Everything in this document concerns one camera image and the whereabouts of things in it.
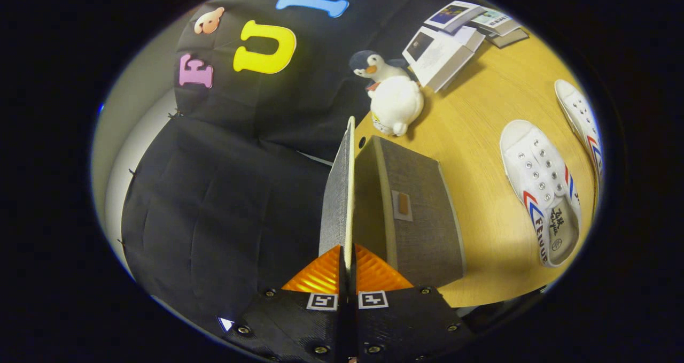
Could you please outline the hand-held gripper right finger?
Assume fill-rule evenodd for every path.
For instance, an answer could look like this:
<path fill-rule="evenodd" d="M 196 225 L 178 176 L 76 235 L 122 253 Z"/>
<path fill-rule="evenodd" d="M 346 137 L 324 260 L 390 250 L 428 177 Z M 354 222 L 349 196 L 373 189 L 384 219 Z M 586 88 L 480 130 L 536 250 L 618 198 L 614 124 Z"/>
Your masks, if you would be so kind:
<path fill-rule="evenodd" d="M 358 362 L 430 362 L 472 342 L 436 287 L 410 283 L 358 244 L 351 276 Z"/>

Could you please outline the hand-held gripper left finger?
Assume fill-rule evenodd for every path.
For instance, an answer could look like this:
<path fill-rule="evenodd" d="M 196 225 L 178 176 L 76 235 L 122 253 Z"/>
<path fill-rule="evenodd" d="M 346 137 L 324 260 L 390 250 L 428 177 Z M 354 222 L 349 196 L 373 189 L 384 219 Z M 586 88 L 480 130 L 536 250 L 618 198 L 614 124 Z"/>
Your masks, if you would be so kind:
<path fill-rule="evenodd" d="M 344 252 L 333 246 L 284 287 L 254 296 L 225 341 L 264 361 L 337 362 L 347 304 Z"/>

